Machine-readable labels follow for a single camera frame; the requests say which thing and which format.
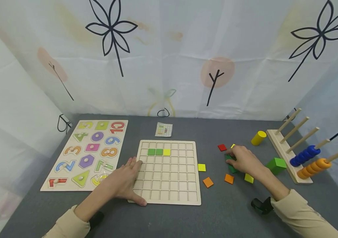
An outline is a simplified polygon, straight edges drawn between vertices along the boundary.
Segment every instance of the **wooden grid board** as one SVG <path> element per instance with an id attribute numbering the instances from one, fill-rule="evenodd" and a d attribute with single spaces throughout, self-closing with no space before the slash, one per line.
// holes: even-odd
<path id="1" fill-rule="evenodd" d="M 116 169 L 128 120 L 81 120 L 40 191 L 92 191 Z"/>
<path id="2" fill-rule="evenodd" d="M 148 203 L 201 205 L 194 141 L 141 140 L 137 158 L 143 164 L 133 190 Z"/>

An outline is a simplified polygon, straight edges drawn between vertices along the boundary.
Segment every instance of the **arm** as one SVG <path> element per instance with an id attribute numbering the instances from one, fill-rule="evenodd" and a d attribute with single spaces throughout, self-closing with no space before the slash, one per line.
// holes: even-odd
<path id="1" fill-rule="evenodd" d="M 307 201 L 295 190 L 289 190 L 258 158 L 244 146 L 235 145 L 227 151 L 235 160 L 226 163 L 248 173 L 260 181 L 272 194 L 272 206 L 282 221 L 307 238 L 338 237 L 338 231 L 322 216 L 307 205 Z"/>
<path id="2" fill-rule="evenodd" d="M 132 200 L 146 206 L 146 200 L 133 192 L 133 184 L 142 161 L 129 158 L 126 165 L 113 171 L 78 206 L 73 206 L 49 230 L 44 238 L 84 238 L 90 231 L 91 217 L 112 198 Z"/>

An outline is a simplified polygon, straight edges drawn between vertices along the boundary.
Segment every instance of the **beige sleeve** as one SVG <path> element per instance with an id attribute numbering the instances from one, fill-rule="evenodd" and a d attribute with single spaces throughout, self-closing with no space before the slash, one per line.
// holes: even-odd
<path id="1" fill-rule="evenodd" d="M 271 198 L 271 203 L 281 220 L 303 237 L 338 237 L 338 231 L 295 190 L 291 189 L 289 195 L 279 201 Z"/>
<path id="2" fill-rule="evenodd" d="M 90 231 L 90 223 L 75 215 L 76 206 L 66 211 L 43 238 L 84 238 Z"/>

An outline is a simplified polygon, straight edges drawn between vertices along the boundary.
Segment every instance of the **hand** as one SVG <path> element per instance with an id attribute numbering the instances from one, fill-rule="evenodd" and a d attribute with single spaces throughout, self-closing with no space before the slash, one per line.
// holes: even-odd
<path id="1" fill-rule="evenodd" d="M 132 200 L 140 206 L 146 206 L 146 200 L 133 191 L 134 180 L 141 168 L 142 161 L 136 162 L 136 157 L 129 158 L 126 165 L 122 165 L 105 178 L 96 189 L 111 192 L 112 197 Z"/>
<path id="2" fill-rule="evenodd" d="M 245 146 L 235 145 L 233 148 L 227 150 L 226 154 L 236 157 L 236 161 L 226 160 L 226 163 L 234 166 L 234 168 L 241 172 L 248 173 L 254 178 L 266 170 L 266 167 Z"/>

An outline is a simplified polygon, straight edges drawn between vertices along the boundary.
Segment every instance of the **green cube block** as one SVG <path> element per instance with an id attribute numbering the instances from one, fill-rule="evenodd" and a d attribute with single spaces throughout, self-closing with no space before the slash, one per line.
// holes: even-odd
<path id="1" fill-rule="evenodd" d="M 162 155 L 164 152 L 163 149 L 156 149 L 156 155 Z"/>
<path id="2" fill-rule="evenodd" d="M 280 158 L 273 158 L 266 165 L 274 175 L 278 175 L 282 170 L 286 169 L 286 162 Z"/>
<path id="3" fill-rule="evenodd" d="M 155 154 L 156 154 L 156 149 L 147 150 L 147 155 L 155 155 Z"/>

